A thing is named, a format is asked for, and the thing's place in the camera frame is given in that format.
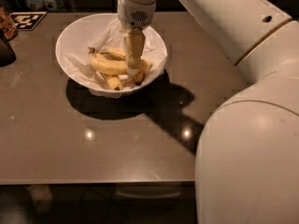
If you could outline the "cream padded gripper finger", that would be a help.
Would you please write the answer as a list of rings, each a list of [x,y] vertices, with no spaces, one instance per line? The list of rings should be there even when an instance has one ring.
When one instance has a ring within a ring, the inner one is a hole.
[[[139,72],[145,40],[143,31],[138,28],[129,30],[124,36],[125,63],[129,75]]]

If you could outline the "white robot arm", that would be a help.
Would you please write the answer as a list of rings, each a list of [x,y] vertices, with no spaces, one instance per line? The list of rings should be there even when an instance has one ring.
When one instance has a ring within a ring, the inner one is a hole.
[[[119,0],[142,28],[156,0]],[[195,159],[198,224],[299,224],[299,22],[267,0],[179,0],[249,87],[223,103]]]

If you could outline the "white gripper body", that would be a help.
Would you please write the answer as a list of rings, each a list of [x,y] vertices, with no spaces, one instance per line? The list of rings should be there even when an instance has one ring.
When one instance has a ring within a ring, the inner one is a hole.
[[[157,0],[118,0],[121,31],[144,30],[151,25]]]

